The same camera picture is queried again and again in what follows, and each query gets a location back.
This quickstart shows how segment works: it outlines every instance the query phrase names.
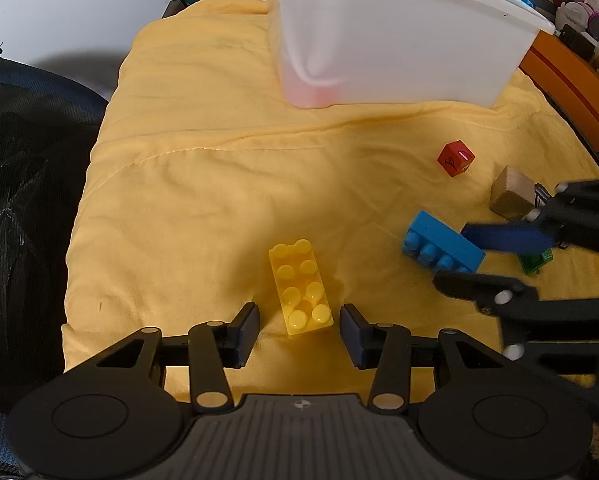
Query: green block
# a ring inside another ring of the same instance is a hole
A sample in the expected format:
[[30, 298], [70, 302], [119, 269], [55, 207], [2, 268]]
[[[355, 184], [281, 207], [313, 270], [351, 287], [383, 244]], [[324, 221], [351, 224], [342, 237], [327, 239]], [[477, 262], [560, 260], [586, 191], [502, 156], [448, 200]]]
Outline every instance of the green block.
[[553, 260], [553, 251], [546, 249], [541, 254], [518, 254], [517, 257], [525, 274], [539, 274], [540, 267]]

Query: white plastic bin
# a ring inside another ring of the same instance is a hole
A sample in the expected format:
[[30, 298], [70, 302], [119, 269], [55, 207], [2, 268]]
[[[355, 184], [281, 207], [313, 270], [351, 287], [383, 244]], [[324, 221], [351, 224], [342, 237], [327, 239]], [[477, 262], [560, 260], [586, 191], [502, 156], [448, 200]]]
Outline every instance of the white plastic bin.
[[287, 101], [491, 107], [540, 30], [521, 0], [269, 0]]

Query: yellow cloth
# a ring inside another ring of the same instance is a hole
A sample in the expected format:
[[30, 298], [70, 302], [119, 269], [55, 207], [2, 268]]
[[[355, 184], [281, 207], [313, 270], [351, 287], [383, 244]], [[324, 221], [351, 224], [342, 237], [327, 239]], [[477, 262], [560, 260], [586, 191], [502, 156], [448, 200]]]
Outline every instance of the yellow cloth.
[[[436, 161], [461, 139], [475, 153], [451, 178]], [[549, 189], [599, 177], [574, 133], [517, 72], [493, 109], [449, 102], [298, 110], [282, 96], [268, 47], [266, 4], [203, 0], [139, 33], [106, 112], [68, 250], [63, 328], [67, 368], [143, 326], [180, 335], [259, 304], [262, 331], [244, 392], [359, 392], [339, 306], [415, 335], [457, 327], [494, 348], [497, 323], [451, 300], [400, 251], [420, 209], [460, 230], [501, 221], [489, 190], [506, 164]], [[313, 243], [330, 329], [289, 338], [268, 260], [280, 242]], [[543, 298], [599, 296], [599, 256], [571, 248], [536, 278], [512, 254], [482, 272], [523, 278]], [[166, 388], [188, 399], [183, 368]], [[418, 370], [415, 400], [432, 389]]]

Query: yellow lego brick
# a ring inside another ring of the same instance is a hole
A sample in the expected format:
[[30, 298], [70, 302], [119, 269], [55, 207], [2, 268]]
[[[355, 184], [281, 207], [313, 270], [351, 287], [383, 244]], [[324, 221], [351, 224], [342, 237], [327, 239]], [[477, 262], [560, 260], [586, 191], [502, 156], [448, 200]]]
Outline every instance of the yellow lego brick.
[[297, 335], [331, 326], [333, 316], [310, 242], [277, 244], [268, 255], [286, 332]]

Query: blue lego brick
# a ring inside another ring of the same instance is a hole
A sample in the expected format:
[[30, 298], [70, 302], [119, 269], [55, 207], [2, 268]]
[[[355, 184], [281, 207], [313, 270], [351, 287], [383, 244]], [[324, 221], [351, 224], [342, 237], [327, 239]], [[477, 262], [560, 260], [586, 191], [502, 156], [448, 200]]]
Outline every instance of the blue lego brick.
[[462, 236], [486, 251], [541, 254], [556, 246], [556, 240], [528, 222], [466, 224]]
[[435, 272], [477, 272], [486, 256], [483, 250], [423, 210], [408, 228], [402, 251]]

